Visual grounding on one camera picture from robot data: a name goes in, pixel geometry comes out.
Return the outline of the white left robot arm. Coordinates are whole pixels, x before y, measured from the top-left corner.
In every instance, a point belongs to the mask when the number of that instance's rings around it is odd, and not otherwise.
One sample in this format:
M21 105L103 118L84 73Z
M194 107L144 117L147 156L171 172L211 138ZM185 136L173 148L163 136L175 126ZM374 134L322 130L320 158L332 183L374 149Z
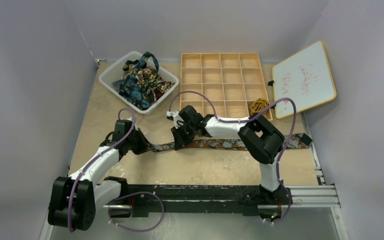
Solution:
M86 231L98 209L111 201L118 205L126 203L129 199L127 180L104 175L128 152L140 155L150 146L133 121L117 120L114 130L84 166L69 176L59 176L53 182L48 224L67 228L70 232Z

